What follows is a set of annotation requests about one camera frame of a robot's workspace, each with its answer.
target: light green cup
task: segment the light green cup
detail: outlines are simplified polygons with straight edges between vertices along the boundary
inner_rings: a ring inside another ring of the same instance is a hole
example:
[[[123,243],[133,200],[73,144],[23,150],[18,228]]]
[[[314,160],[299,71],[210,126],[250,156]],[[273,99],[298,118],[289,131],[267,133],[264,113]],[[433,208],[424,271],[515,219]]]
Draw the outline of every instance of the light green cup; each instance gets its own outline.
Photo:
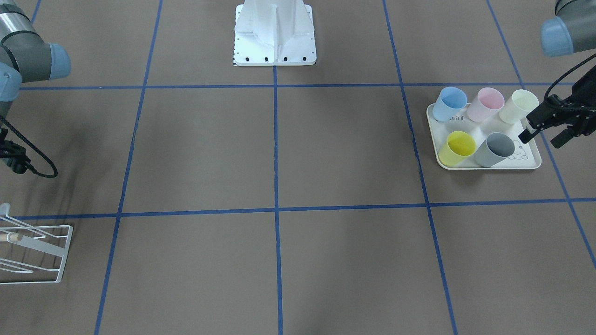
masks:
[[[453,167],[472,156],[476,150],[474,138],[463,131],[455,131],[447,136],[447,141],[439,150],[439,160],[443,165]]]

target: tray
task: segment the tray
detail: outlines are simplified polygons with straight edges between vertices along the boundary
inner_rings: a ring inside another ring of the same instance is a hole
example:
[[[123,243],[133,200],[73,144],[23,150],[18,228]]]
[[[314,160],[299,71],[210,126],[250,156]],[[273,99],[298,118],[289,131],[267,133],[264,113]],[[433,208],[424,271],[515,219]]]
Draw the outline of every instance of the tray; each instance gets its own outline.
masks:
[[[526,122],[525,119],[509,125],[501,121],[499,113],[497,113],[483,122],[474,122],[466,115],[469,105],[467,104],[454,117],[445,122],[438,122],[434,119],[432,113],[434,104],[430,104],[426,108],[426,118],[429,121],[430,135],[433,138],[434,156],[437,158],[437,162],[441,167],[447,170],[533,170],[540,167],[542,158],[540,157],[540,152],[538,152],[536,142],[531,140],[527,144],[523,144],[517,137],[526,129],[526,125],[522,124],[522,122]],[[470,134],[476,141],[476,149],[480,147],[490,133],[502,132],[513,140],[516,151],[513,155],[491,167],[478,165],[473,155],[454,167],[448,167],[443,165],[439,160],[439,150],[445,143],[447,136],[454,131],[464,131]]]

